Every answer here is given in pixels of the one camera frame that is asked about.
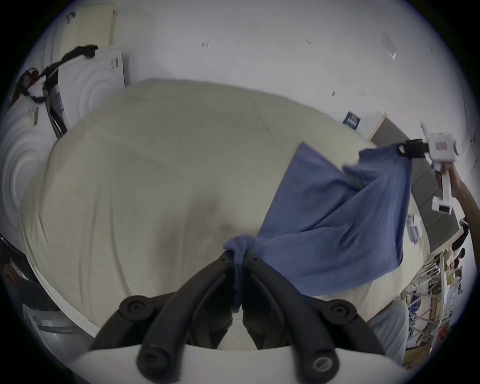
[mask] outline blue cloth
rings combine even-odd
[[[224,245],[235,253],[237,289],[247,250],[309,296],[358,287],[396,269],[412,170],[397,147],[361,151],[358,164],[342,173],[301,143],[258,236],[237,236]]]

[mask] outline white mattress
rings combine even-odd
[[[22,203],[23,249],[59,307],[95,334],[125,297],[175,291],[226,240],[256,234],[302,140],[339,167],[374,147],[283,97],[195,82],[136,84],[55,145]],[[413,198],[409,211],[418,214]],[[335,297],[368,320],[428,253],[426,235],[414,245],[405,233],[397,270]]]

